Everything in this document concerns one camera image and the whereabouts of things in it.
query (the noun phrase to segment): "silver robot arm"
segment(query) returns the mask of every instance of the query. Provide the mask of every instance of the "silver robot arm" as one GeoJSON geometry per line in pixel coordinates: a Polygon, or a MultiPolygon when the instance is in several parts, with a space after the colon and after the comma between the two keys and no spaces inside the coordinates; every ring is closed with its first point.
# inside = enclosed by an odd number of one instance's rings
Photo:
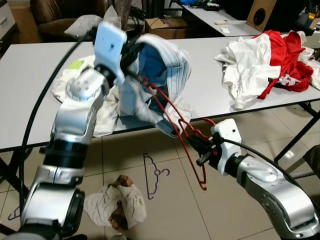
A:
{"type": "Polygon", "coordinates": [[[263,207],[274,229],[282,240],[319,240],[320,224],[312,201],[298,186],[266,161],[241,155],[239,146],[225,139],[241,143],[241,136],[233,119],[212,127],[212,138],[190,137],[191,145],[205,162],[222,175],[231,175],[247,193],[263,207]]]}
{"type": "Polygon", "coordinates": [[[80,224],[85,193],[76,188],[84,177],[84,160],[97,112],[113,86],[125,80],[127,35],[113,25],[99,24],[94,41],[94,68],[86,68],[67,83],[66,97],[52,127],[21,214],[21,228],[6,240],[59,240],[80,224]]]}

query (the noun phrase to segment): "cardboard box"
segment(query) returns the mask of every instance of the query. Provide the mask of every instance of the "cardboard box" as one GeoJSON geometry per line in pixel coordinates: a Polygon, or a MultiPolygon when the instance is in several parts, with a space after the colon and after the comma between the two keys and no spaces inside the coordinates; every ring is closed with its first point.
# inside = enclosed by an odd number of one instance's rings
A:
{"type": "Polygon", "coordinates": [[[190,28],[182,17],[156,17],[145,20],[145,32],[164,39],[185,39],[188,38],[190,28]]]}

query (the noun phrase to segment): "tile floor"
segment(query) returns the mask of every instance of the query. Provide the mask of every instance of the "tile floor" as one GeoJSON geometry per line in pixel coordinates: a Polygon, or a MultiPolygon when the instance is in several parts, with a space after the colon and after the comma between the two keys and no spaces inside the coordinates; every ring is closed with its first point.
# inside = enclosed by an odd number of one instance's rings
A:
{"type": "MultiPolygon", "coordinates": [[[[312,106],[319,110],[320,102],[312,106]]],[[[290,106],[235,115],[234,118],[243,142],[274,158],[311,117],[301,107],[290,106]]],[[[193,125],[210,132],[207,123],[198,121],[193,125]]],[[[320,122],[291,149],[291,157],[280,160],[281,166],[292,173],[308,172],[309,166],[299,160],[317,144],[320,144],[320,122]]],[[[188,149],[196,157],[190,146],[188,149]]],[[[25,162],[25,183],[28,187],[43,159],[38,151],[35,148],[25,162]]],[[[11,154],[0,153],[0,156],[9,161],[11,154]]],[[[95,138],[85,167],[85,178],[79,187],[87,195],[96,192],[103,184],[113,182],[120,174],[129,176],[142,192],[147,220],[125,233],[133,240],[278,239],[259,204],[231,177],[223,177],[207,167],[208,190],[201,190],[180,143],[157,129],[95,138]],[[170,175],[160,176],[152,200],[147,198],[143,153],[152,156],[159,169],[170,170],[170,175]]],[[[153,165],[148,164],[149,182],[155,181],[151,174],[153,171],[153,165]]],[[[307,177],[299,182],[310,196],[319,199],[320,181],[317,177],[307,177]]],[[[6,182],[0,184],[0,221],[15,230],[19,228],[19,219],[9,221],[8,215],[18,204],[17,192],[6,182]]],[[[86,213],[82,215],[78,233],[88,235],[90,240],[106,240],[115,232],[110,227],[96,226],[86,213]]]]}

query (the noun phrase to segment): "paper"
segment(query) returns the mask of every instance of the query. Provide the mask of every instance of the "paper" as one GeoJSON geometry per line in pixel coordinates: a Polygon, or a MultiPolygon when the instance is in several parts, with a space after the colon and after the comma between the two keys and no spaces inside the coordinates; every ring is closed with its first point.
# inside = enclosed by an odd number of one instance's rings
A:
{"type": "Polygon", "coordinates": [[[222,27],[221,28],[221,32],[223,32],[224,34],[229,34],[230,33],[229,28],[227,28],[227,27],[222,27]]]}

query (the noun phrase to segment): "white table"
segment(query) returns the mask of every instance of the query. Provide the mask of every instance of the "white table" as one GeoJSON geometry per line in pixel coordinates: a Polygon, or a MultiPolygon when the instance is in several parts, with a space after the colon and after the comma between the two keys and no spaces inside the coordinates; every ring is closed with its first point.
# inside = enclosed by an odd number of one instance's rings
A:
{"type": "MultiPolygon", "coordinates": [[[[191,104],[193,120],[320,100],[319,91],[313,87],[300,93],[274,88],[265,100],[257,99],[242,111],[233,109],[233,99],[229,91],[222,86],[222,66],[214,60],[214,57],[227,45],[228,41],[235,39],[237,37],[173,40],[191,56],[192,71],[182,94],[191,104]]],[[[12,45],[0,60],[0,152],[14,150],[9,166],[0,160],[0,170],[15,189],[19,189],[19,179],[15,173],[18,169],[21,156],[20,145],[30,113],[54,68],[72,45],[73,43],[12,45]]],[[[92,55],[93,52],[91,42],[83,43],[70,56],[62,69],[78,58],[92,55]]],[[[30,133],[28,140],[30,148],[43,146],[49,141],[59,106],[58,101],[48,92],[30,133]]],[[[320,112],[311,114],[315,115],[311,121],[320,119],[320,112]]],[[[281,154],[288,151],[313,124],[307,125],[281,154]]],[[[118,119],[114,132],[128,132],[149,127],[148,123],[134,117],[122,117],[118,119]]]]}
{"type": "Polygon", "coordinates": [[[226,37],[255,36],[261,33],[259,30],[246,24],[245,20],[237,20],[227,14],[224,10],[206,11],[202,8],[192,8],[185,5],[183,6],[183,8],[226,37]],[[229,24],[216,25],[215,21],[219,20],[226,20],[229,24]],[[223,33],[221,28],[228,28],[230,33],[223,33]]]}

